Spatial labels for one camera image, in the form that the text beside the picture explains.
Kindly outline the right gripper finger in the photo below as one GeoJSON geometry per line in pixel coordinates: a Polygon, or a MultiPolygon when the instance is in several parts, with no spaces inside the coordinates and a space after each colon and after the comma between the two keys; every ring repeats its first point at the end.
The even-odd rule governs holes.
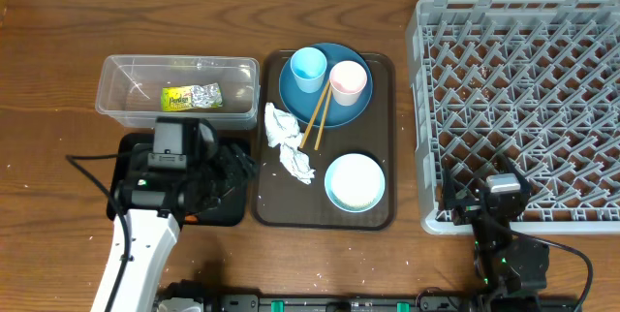
{"type": "Polygon", "coordinates": [[[454,186],[454,181],[451,176],[450,166],[443,162],[442,163],[442,201],[444,205],[456,205],[456,191],[454,186]]]}
{"type": "Polygon", "coordinates": [[[501,155],[501,165],[503,172],[511,174],[516,182],[519,184],[520,191],[531,191],[532,185],[528,182],[525,176],[517,169],[515,163],[505,155],[501,155]]]}

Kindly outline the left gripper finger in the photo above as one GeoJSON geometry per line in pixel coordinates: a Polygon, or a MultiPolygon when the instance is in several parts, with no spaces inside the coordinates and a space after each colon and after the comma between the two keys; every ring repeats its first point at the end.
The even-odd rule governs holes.
{"type": "Polygon", "coordinates": [[[225,197],[242,186],[241,179],[211,179],[198,184],[197,199],[193,205],[195,214],[217,208],[225,197]]]}
{"type": "Polygon", "coordinates": [[[234,142],[219,146],[215,165],[226,186],[246,185],[258,173],[254,159],[234,142]]]}

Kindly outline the white tissue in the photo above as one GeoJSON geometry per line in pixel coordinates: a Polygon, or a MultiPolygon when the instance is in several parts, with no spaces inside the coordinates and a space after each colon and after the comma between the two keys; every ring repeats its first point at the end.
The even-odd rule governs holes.
{"type": "Polygon", "coordinates": [[[315,178],[315,170],[310,167],[309,157],[299,150],[303,134],[295,116],[268,102],[264,107],[263,121],[267,145],[278,146],[283,167],[298,181],[309,185],[315,178]]]}

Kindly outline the foil snack wrapper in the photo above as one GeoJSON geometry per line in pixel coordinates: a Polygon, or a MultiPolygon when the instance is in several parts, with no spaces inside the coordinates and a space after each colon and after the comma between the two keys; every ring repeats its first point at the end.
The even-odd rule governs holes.
{"type": "Polygon", "coordinates": [[[165,87],[161,94],[162,111],[215,109],[223,105],[218,83],[165,87]]]}

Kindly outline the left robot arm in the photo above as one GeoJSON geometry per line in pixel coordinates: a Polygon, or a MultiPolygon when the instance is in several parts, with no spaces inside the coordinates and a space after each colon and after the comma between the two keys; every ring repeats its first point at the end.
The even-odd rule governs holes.
{"type": "Polygon", "coordinates": [[[245,176],[234,186],[227,186],[222,195],[210,192],[192,207],[187,206],[185,192],[174,200],[168,197],[168,187],[162,192],[122,194],[129,174],[146,168],[150,147],[149,143],[137,143],[114,156],[114,183],[108,192],[108,215],[113,218],[114,233],[93,311],[149,311],[183,226],[231,227],[243,218],[247,183],[257,170],[248,155],[248,143],[235,139],[220,143],[234,162],[248,165],[245,176]]]}

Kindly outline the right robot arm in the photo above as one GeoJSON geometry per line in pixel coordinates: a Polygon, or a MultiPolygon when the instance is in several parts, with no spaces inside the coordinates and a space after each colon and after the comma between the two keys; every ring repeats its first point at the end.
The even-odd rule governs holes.
{"type": "Polygon", "coordinates": [[[460,311],[541,311],[538,291],[546,287],[549,246],[512,232],[533,187],[506,157],[500,171],[478,181],[473,196],[459,196],[456,180],[443,168],[442,201],[456,226],[470,225],[474,266],[485,287],[459,302],[460,311]]]}

